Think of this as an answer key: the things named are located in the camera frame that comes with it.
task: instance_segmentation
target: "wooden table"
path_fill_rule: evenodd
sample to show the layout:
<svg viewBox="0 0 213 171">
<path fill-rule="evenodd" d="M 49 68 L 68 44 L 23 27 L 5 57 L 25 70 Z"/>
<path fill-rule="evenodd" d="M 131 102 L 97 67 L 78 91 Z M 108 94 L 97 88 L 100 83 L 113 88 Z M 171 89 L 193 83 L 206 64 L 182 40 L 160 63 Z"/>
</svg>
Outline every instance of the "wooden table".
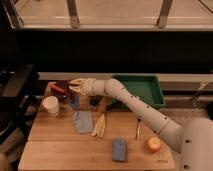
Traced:
<svg viewBox="0 0 213 171">
<path fill-rule="evenodd" d="M 87 97 L 80 97 L 80 108 L 92 112 L 94 123 L 109 103 L 104 98 L 99 107 L 89 105 Z M 40 106 L 24 149 L 20 171 L 36 170 L 157 170 L 173 169 L 174 161 L 170 148 L 162 143 L 157 153 L 150 153 L 146 146 L 154 133 L 142 122 L 139 140 L 135 140 L 137 120 L 129 111 L 108 112 L 104 138 L 90 134 L 78 134 L 69 104 L 60 104 L 60 115 L 49 116 Z M 127 162 L 112 161 L 112 140 L 122 137 L 127 141 Z"/>
</svg>

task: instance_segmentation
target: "paper cup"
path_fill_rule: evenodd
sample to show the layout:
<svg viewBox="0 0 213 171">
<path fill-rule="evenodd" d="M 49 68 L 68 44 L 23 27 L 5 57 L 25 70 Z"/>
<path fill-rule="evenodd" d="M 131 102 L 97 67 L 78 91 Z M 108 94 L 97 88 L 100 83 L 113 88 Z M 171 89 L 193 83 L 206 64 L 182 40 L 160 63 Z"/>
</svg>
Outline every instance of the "paper cup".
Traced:
<svg viewBox="0 0 213 171">
<path fill-rule="evenodd" d="M 59 103 L 55 96 L 46 97 L 42 104 L 50 115 L 56 116 L 59 114 Z"/>
</svg>

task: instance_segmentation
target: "black chair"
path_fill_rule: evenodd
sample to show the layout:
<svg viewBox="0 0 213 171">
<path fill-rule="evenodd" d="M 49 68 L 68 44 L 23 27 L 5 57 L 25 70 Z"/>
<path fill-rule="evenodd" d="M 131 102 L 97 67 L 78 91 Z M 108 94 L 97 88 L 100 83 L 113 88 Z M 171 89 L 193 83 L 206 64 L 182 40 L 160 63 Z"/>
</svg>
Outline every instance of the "black chair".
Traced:
<svg viewBox="0 0 213 171">
<path fill-rule="evenodd" d="M 30 103 L 37 99 L 30 93 L 29 87 L 37 80 L 39 75 L 33 71 L 33 65 L 22 65 L 11 72 L 0 73 L 0 144 L 19 127 L 24 136 L 28 136 L 26 121 L 35 118 L 25 115 Z"/>
</svg>

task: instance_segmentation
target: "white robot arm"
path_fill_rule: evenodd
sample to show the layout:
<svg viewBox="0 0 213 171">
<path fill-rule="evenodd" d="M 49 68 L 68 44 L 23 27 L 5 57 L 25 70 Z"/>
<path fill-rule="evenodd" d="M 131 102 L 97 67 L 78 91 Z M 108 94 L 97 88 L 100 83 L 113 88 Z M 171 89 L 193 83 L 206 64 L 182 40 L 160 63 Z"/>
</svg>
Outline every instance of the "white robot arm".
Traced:
<svg viewBox="0 0 213 171">
<path fill-rule="evenodd" d="M 126 104 L 176 152 L 181 152 L 181 171 L 213 170 L 213 123 L 198 119 L 182 128 L 173 120 L 130 94 L 116 79 L 71 81 L 70 89 L 87 96 L 110 96 Z"/>
</svg>

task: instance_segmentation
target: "green tray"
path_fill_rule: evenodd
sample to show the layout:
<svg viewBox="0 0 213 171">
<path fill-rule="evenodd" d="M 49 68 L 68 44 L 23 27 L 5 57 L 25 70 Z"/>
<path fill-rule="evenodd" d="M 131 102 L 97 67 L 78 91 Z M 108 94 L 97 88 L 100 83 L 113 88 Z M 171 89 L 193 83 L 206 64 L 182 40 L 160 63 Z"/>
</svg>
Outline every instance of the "green tray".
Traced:
<svg viewBox="0 0 213 171">
<path fill-rule="evenodd" d="M 113 75 L 112 77 L 119 80 L 130 93 L 140 97 L 153 108 L 159 109 L 166 105 L 156 76 Z"/>
</svg>

